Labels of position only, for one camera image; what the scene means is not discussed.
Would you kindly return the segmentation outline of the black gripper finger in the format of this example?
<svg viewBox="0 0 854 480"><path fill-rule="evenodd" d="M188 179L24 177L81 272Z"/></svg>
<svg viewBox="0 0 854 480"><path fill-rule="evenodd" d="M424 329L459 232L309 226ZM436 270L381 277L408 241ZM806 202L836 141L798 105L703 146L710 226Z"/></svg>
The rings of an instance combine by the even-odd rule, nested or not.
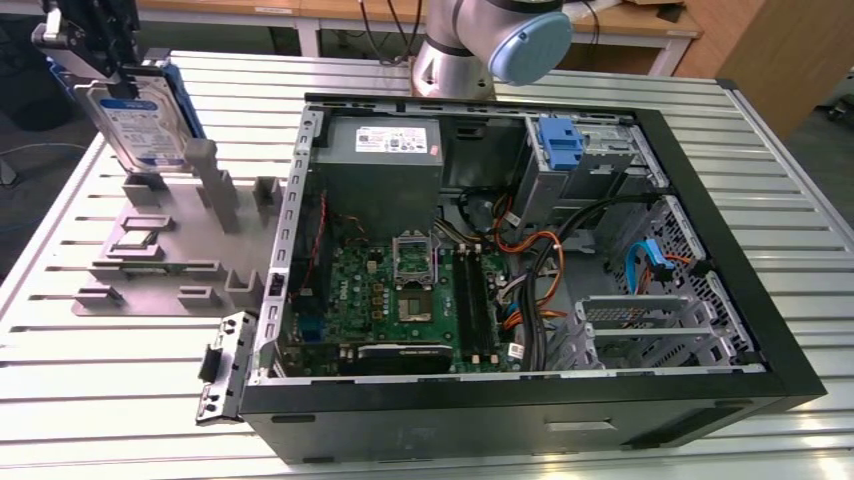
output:
<svg viewBox="0 0 854 480"><path fill-rule="evenodd" d="M119 65L113 74L107 80L108 91L113 98L136 98L137 86L133 76L127 72L123 65Z"/></svg>

